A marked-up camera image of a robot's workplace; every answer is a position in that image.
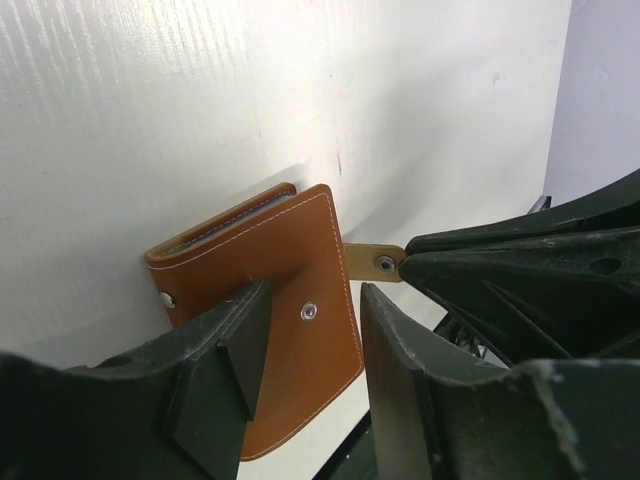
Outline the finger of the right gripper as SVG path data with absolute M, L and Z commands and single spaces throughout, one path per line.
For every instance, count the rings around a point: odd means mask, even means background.
M 639 225 L 639 172 L 581 198 L 533 214 L 417 236 L 407 253 L 451 251 L 566 233 L 582 233 Z
M 507 364 L 639 356 L 639 230 L 409 256 L 401 277 Z

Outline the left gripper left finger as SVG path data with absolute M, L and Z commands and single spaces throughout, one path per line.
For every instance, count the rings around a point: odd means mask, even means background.
M 95 367 L 1 357 L 5 479 L 233 479 L 256 414 L 272 291 L 255 281 Z

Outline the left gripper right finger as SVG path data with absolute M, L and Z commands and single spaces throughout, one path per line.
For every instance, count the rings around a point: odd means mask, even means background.
M 370 283 L 360 317 L 381 478 L 638 477 L 637 361 L 501 368 L 434 334 Z

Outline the brown leather card holder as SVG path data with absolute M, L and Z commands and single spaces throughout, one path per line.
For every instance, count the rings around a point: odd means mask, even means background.
M 257 410 L 242 457 L 277 449 L 362 373 L 352 281 L 398 282 L 396 245 L 344 243 L 332 192 L 279 184 L 150 249 L 146 262 L 181 326 L 238 287 L 266 280 L 272 316 Z

